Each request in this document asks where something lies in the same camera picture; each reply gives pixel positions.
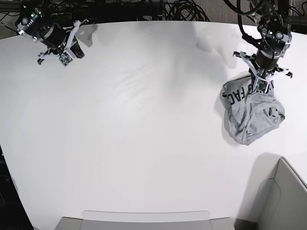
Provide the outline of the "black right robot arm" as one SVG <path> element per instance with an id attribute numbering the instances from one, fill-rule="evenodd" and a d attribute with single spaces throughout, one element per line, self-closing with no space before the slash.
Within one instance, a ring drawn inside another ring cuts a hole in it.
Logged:
<path id="1" fill-rule="evenodd" d="M 200 64 L 215 80 L 234 69 L 234 51 L 247 43 L 234 24 L 198 21 L 135 21 L 90 24 L 75 20 L 64 25 L 62 15 L 47 17 L 41 7 L 24 8 L 17 32 L 47 47 L 38 56 L 42 74 L 53 76 L 104 74 L 107 70 L 145 66 L 158 71 L 163 64 L 176 75 Z"/>

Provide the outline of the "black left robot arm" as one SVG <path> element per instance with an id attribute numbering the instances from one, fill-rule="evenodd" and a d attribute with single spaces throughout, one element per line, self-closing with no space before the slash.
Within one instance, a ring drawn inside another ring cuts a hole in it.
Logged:
<path id="1" fill-rule="evenodd" d="M 283 18 L 278 9 L 276 0 L 250 0 L 249 11 L 241 10 L 241 1 L 236 6 L 230 1 L 224 3 L 237 14 L 237 22 L 243 40 L 256 47 L 257 53 L 247 57 L 251 61 L 251 67 L 262 78 L 267 78 L 275 71 L 280 71 L 278 60 L 284 57 L 290 47 L 292 36 L 288 21 Z M 248 35 L 242 23 L 242 17 L 250 17 L 257 26 L 261 38 L 256 39 Z"/>

